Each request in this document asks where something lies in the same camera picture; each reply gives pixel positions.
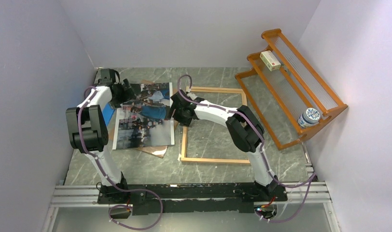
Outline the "light wooden picture frame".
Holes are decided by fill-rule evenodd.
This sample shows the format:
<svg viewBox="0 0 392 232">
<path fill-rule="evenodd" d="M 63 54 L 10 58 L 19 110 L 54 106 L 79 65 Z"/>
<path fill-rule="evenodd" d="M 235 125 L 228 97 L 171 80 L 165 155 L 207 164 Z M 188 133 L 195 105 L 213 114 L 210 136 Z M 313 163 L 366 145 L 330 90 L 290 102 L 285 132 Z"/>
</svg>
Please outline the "light wooden picture frame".
<svg viewBox="0 0 392 232">
<path fill-rule="evenodd" d="M 186 90 L 202 93 L 225 93 L 225 94 L 240 94 L 243 105 L 247 105 L 247 96 L 240 88 L 223 88 L 223 87 L 187 87 Z M 213 158 L 189 158 L 187 157 L 187 141 L 188 128 L 182 129 L 182 147 L 179 156 L 182 162 L 197 162 L 197 163 L 218 163 L 218 164 L 250 164 L 248 159 L 213 159 Z"/>
</svg>

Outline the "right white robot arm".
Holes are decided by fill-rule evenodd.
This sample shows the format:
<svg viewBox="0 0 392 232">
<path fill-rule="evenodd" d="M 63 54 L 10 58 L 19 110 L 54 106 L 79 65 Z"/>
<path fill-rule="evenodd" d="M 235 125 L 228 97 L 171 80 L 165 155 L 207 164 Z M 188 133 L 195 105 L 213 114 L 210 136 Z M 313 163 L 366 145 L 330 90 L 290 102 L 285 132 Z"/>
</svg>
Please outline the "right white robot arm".
<svg viewBox="0 0 392 232">
<path fill-rule="evenodd" d="M 226 127 L 234 145 L 248 156 L 257 196 L 267 201 L 275 195 L 278 182 L 265 153 L 264 128 L 248 106 L 224 107 L 182 90 L 170 99 L 172 106 L 168 118 L 175 119 L 180 125 L 188 127 L 192 120 L 206 120 Z"/>
</svg>

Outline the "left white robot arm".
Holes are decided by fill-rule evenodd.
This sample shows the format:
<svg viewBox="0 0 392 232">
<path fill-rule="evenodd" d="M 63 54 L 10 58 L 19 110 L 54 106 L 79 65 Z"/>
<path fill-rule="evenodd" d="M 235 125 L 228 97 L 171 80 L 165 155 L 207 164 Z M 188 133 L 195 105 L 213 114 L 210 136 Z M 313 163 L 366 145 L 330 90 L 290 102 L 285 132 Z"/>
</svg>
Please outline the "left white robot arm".
<svg viewBox="0 0 392 232">
<path fill-rule="evenodd" d="M 118 71 L 102 69 L 97 83 L 84 91 L 84 100 L 66 110 L 71 147 L 89 158 L 101 178 L 100 193 L 110 194 L 117 203 L 124 203 L 130 191 L 107 147 L 109 133 L 103 110 L 106 106 L 117 109 L 135 97 L 129 81 L 122 80 Z"/>
</svg>

